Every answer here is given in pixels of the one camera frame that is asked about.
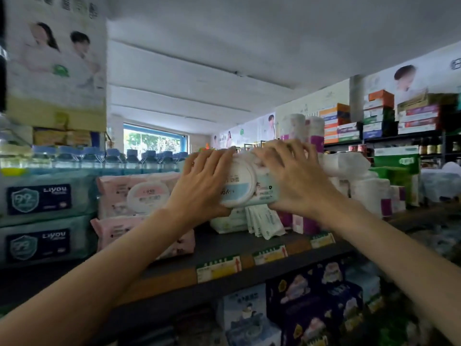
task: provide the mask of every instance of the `green logo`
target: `green logo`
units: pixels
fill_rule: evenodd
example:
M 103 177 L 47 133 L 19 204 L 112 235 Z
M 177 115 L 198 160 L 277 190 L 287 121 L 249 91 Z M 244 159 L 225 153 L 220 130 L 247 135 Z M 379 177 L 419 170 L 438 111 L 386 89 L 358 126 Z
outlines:
M 411 157 L 411 158 L 401 158 L 399 160 L 399 164 L 402 164 L 402 165 L 411 165 L 411 164 L 414 164 L 414 157 Z
M 60 64 L 56 64 L 54 67 L 53 67 L 53 74 L 54 75 L 57 75 L 57 76 L 61 76 L 61 77 L 69 77 L 69 71 L 67 70 L 67 68 L 63 65 L 60 65 Z
M 22 188 L 20 191 L 11 193 L 11 205 L 16 210 L 26 214 L 38 206 L 39 198 L 38 191 Z
M 29 260 L 37 251 L 38 239 L 23 235 L 10 242 L 10 254 L 16 260 Z

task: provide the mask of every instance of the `shelf price tag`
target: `shelf price tag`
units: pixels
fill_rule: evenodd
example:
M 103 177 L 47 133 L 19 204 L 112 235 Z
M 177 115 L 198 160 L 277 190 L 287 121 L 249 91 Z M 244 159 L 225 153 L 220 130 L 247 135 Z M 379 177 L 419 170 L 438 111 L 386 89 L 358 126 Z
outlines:
M 226 277 L 242 270 L 240 256 L 228 256 L 196 266 L 197 280 L 204 283 L 209 280 Z
M 323 232 L 317 235 L 312 236 L 311 238 L 311 245 L 313 249 L 321 248 L 322 246 L 335 244 L 335 237 L 333 233 L 330 232 Z
M 272 248 L 267 248 L 265 250 L 253 253 L 253 259 L 255 261 L 256 266 L 279 260 L 285 257 L 288 257 L 285 245 L 276 245 Z

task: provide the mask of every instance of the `window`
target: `window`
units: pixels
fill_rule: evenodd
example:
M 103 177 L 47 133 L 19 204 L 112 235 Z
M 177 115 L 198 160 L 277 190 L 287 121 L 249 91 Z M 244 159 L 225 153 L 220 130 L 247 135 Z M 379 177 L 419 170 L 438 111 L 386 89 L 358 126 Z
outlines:
M 187 152 L 187 137 L 176 133 L 123 124 L 123 145 L 125 155 L 127 149 L 137 149 L 139 156 L 146 150 L 155 150 L 157 153 L 170 150 L 173 153 L 179 153 Z

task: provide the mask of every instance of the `ceiling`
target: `ceiling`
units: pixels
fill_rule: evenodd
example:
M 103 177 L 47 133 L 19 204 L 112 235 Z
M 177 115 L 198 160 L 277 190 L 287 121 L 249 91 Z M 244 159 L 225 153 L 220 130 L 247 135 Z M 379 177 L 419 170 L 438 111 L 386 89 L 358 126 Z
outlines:
M 459 0 L 112 0 L 109 113 L 211 134 L 461 40 Z

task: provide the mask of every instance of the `window frame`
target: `window frame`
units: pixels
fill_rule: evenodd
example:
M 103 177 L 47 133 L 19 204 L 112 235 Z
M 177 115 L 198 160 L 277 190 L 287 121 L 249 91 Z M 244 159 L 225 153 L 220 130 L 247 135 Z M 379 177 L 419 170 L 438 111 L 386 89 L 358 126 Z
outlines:
M 178 133 L 172 133 L 172 132 L 166 132 L 162 130 L 157 130 L 153 129 L 150 127 L 143 127 L 143 126 L 137 126 L 137 125 L 132 125 L 128 123 L 123 123 L 123 130 L 132 130 L 135 132 L 140 132 L 140 133 L 148 133 L 152 135 L 159 135 L 162 137 L 170 137 L 170 138 L 177 138 L 179 139 L 180 142 L 180 148 L 182 152 L 187 152 L 187 140 L 188 136 L 187 135 L 180 135 Z

